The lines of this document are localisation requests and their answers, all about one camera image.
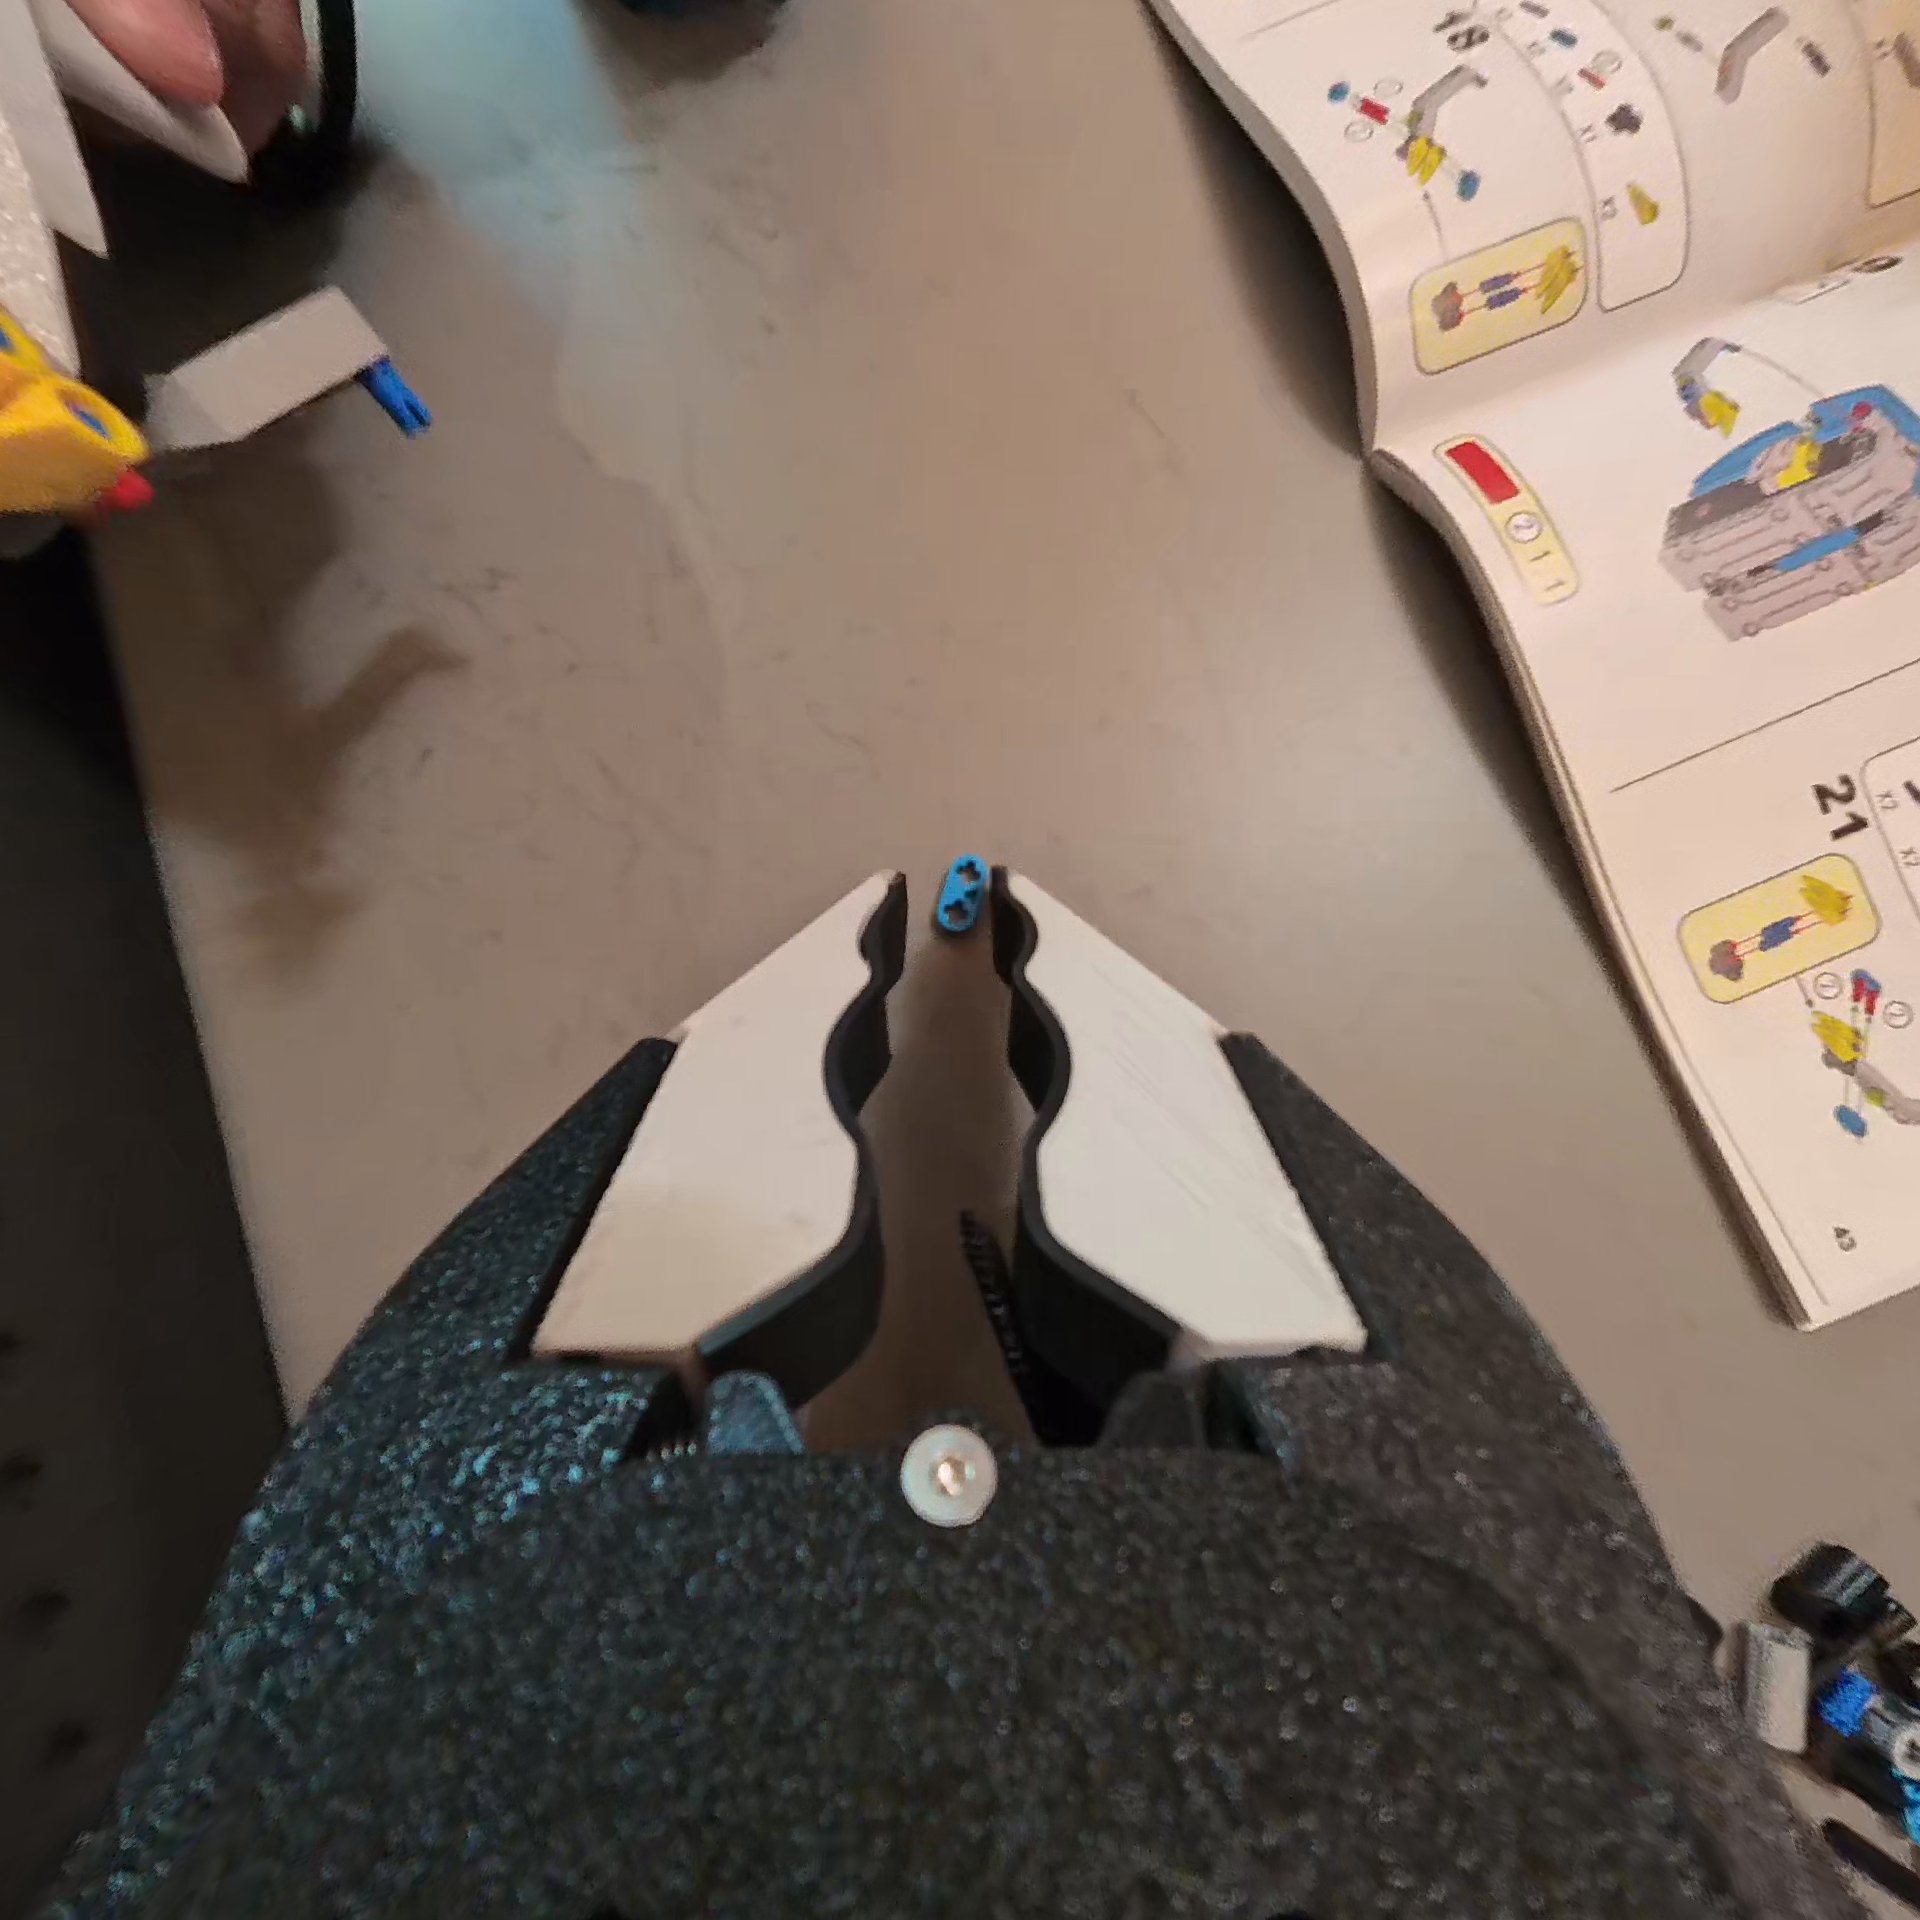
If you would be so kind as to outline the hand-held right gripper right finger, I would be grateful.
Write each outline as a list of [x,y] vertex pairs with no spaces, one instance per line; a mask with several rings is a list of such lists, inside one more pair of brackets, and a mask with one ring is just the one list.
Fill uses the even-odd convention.
[[1046,1373],[1110,1414],[1149,1376],[1363,1357],[1227,1028],[1014,868],[991,871],[988,946],[1028,1101],[1012,1312]]

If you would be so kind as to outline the white instruction booklet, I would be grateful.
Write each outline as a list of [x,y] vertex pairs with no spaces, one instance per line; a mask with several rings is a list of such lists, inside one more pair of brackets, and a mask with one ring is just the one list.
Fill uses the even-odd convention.
[[1915,1292],[1915,3],[1157,3],[1785,1312]]

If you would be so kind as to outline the person's left hand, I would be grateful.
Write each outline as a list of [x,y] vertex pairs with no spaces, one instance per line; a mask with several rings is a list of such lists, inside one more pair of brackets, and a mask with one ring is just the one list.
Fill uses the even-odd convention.
[[301,105],[311,50],[301,3],[70,3],[156,99],[219,108],[259,157]]

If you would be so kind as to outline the pile of loose brick pieces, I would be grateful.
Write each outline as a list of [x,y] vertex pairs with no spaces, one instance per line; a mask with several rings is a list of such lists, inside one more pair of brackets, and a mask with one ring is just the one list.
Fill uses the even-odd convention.
[[1803,1545],[1715,1659],[1817,1863],[1871,1917],[1915,1917],[1915,1586]]

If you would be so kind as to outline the yellow twin cone piece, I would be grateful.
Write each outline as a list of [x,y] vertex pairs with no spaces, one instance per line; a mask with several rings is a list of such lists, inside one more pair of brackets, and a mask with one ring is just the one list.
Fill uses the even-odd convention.
[[3,514],[83,515],[129,487],[152,496],[141,466],[146,439],[106,398],[60,376],[3,310]]

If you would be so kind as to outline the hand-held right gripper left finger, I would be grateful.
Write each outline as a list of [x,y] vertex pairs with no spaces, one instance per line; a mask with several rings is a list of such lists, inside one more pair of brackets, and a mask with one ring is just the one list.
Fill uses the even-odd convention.
[[758,1373],[810,1405],[881,1315],[865,1106],[890,1069],[905,874],[881,868],[668,1036],[656,1089],[533,1328],[543,1363],[684,1391]]

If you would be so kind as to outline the black perforated pad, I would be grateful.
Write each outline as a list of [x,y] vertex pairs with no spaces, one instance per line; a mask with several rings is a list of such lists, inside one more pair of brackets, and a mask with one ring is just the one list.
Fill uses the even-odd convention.
[[3,566],[3,1917],[178,1676],[280,1391],[92,553]]

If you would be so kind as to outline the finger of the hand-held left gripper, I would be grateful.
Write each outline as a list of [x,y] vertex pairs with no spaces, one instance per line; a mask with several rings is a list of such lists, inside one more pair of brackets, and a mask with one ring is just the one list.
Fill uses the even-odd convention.
[[3,310],[77,356],[60,242],[106,257],[92,177],[30,3],[3,3]]

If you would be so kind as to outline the grey desk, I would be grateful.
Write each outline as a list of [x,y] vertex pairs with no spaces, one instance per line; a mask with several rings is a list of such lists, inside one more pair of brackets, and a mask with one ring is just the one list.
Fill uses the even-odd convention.
[[1794,1333],[1622,996],[1475,595],[1361,464],[1302,212],[1136,3],[363,3],[357,170],[93,157],[138,387],[335,286],[333,396],[100,537],[280,1399],[634,1043],[896,868],[887,1292],[805,1426],[1014,1423],[955,1214],[1026,1106],[974,852],[1426,1191],[1734,1622],[1915,1605],[1915,1301]]

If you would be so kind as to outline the grey angled beam assembly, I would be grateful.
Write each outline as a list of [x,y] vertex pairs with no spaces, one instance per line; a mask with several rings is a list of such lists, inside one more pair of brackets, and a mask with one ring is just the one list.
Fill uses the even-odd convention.
[[166,454],[242,446],[353,387],[403,439],[432,429],[432,412],[395,370],[386,341],[340,287],[322,287],[152,376],[146,446]]

